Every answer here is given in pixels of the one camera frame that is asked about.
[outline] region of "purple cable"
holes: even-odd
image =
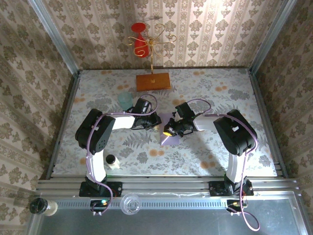
[[[235,117],[233,117],[233,116],[230,116],[230,115],[227,115],[227,114],[207,114],[207,115],[205,115],[205,116],[206,116],[206,117],[225,117],[225,118],[227,117],[227,118],[229,118],[229,119],[231,119],[231,120],[234,120],[235,122],[237,122],[237,123],[239,123],[240,125],[242,125],[242,126],[249,132],[249,134],[252,136],[252,138],[254,139],[254,143],[255,143],[254,147],[253,147],[251,150],[249,150],[248,152],[246,152],[246,153],[245,153],[245,156],[244,156],[243,171],[242,171],[241,182],[240,182],[240,196],[239,196],[239,201],[240,201],[240,210],[241,210],[241,214],[243,215],[243,218],[244,218],[244,221],[245,221],[246,225],[247,225],[252,231],[255,231],[255,232],[256,232],[256,231],[259,231],[260,228],[261,228],[259,221],[257,220],[257,218],[256,218],[253,214],[244,211],[243,202],[242,202],[242,200],[243,200],[243,184],[244,184],[244,171],[245,171],[245,165],[246,165],[246,156],[247,156],[247,154],[249,154],[249,153],[252,152],[253,150],[256,150],[256,149],[257,149],[257,147],[258,147],[258,140],[256,139],[256,136],[253,134],[253,132],[247,127],[247,125],[245,125],[242,121],[240,121],[239,119],[237,119],[237,118],[235,118]],[[256,229],[253,228],[253,227],[248,223],[248,221],[247,221],[247,219],[246,219],[246,216],[245,216],[245,213],[250,214],[250,215],[256,220],[256,222],[257,222],[257,224],[258,224],[258,227],[257,227]]]
[[[203,115],[204,115],[206,112],[209,112],[209,111],[211,110],[212,105],[211,105],[208,101],[206,101],[206,100],[204,100],[204,99],[191,99],[191,100],[187,101],[187,104],[188,104],[189,102],[195,101],[195,100],[203,101],[203,102],[205,102],[205,103],[207,103],[207,104],[209,105],[210,108],[209,108],[208,110],[205,110],[205,111],[203,112]]]
[[[96,127],[98,126],[99,122],[101,121],[101,119],[106,116],[106,115],[125,115],[125,114],[128,114],[128,115],[131,115],[131,116],[147,116],[147,115],[151,115],[152,113],[154,113],[156,110],[157,110],[157,107],[158,107],[158,103],[157,103],[157,98],[154,96],[154,95],[151,95],[151,94],[144,94],[142,95],[140,98],[142,98],[143,96],[146,96],[146,95],[149,95],[151,97],[153,97],[156,101],[156,107],[155,109],[153,109],[151,112],[149,113],[146,113],[146,114],[132,114],[132,113],[127,113],[125,111],[123,112],[116,112],[116,113],[105,113],[105,114],[102,114],[98,120],[95,122],[95,124],[93,125],[93,128],[91,129],[91,132],[88,136],[88,140],[87,140],[87,155],[86,155],[86,167],[87,167],[87,171],[88,171],[88,174],[90,175],[90,177],[93,179],[93,181],[103,187],[105,187],[109,192],[110,192],[110,200],[109,200],[109,203],[107,205],[107,207],[103,210],[102,213],[106,212],[107,209],[109,208],[109,205],[111,204],[112,200],[113,200],[113,192],[112,190],[110,189],[110,187],[108,187],[107,185],[97,181],[94,177],[94,175],[92,174],[91,172],[91,158],[90,158],[90,141],[91,141],[91,137],[96,129]]]

